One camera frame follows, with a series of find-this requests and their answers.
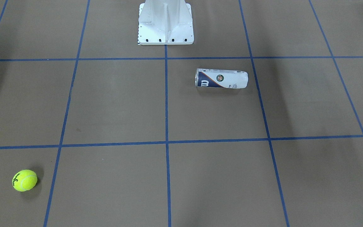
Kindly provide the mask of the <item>white blue tennis ball can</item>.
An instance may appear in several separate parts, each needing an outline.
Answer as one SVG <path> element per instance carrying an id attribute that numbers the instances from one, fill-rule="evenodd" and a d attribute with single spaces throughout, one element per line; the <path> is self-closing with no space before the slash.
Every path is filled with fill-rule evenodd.
<path id="1" fill-rule="evenodd" d="M 244 89 L 248 85 L 248 73 L 244 71 L 197 68 L 196 87 Z"/>

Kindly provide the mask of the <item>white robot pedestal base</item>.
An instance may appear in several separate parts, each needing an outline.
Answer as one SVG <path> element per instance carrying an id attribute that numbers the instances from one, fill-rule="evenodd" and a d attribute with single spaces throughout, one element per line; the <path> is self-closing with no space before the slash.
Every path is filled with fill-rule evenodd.
<path id="1" fill-rule="evenodd" d="M 194 43 L 192 7 L 184 0 L 146 0 L 139 5 L 138 45 Z"/>

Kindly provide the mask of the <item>yellow Wilson tennis ball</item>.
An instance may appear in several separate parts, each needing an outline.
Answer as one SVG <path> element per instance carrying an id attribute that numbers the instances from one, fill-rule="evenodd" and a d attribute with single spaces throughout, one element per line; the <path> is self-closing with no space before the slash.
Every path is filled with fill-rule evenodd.
<path id="1" fill-rule="evenodd" d="M 34 171 L 21 170 L 14 175 L 12 179 L 12 187 L 19 192 L 25 192 L 34 188 L 37 181 L 37 174 Z"/>

